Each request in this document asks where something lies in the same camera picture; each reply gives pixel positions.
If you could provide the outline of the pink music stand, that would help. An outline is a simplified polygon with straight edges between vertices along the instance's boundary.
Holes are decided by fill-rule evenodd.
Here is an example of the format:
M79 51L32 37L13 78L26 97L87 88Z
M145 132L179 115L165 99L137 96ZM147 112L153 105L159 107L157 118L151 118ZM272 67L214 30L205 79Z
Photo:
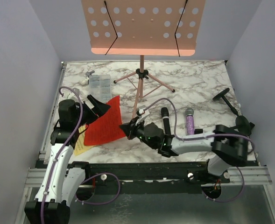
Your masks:
M192 56L204 0L83 0L97 55Z

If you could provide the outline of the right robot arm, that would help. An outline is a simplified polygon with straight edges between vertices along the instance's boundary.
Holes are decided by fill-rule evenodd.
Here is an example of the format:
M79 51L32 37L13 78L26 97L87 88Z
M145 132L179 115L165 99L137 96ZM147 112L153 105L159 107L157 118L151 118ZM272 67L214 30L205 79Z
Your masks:
M247 163L250 139L224 125L217 125L213 132L199 133L185 137L166 134L155 123L144 125L136 117L120 125L125 136L132 140L138 138L151 149L164 157L179 156L194 152L211 152L215 156L207 162L203 170L206 182L215 182L230 167L244 167Z

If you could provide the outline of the red sheet music page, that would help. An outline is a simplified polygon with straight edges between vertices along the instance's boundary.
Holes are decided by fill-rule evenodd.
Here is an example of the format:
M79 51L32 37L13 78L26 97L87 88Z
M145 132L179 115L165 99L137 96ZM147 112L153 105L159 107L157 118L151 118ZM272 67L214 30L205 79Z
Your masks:
M102 117L89 125L85 131L84 145L103 145L126 135L120 129L122 124L120 111L120 97L110 99L107 104L111 107Z

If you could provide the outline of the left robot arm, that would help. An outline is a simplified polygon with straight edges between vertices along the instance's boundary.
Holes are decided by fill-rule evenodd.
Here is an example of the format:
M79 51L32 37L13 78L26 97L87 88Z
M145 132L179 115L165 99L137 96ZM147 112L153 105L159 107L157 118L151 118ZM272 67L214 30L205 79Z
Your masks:
M69 163L79 128L102 117L110 105L101 103L92 95L84 102L66 99L58 104L58 123L50 136L50 157L41 186L33 201L26 202L24 211L31 224L67 224L70 204L80 184L91 180L87 162Z

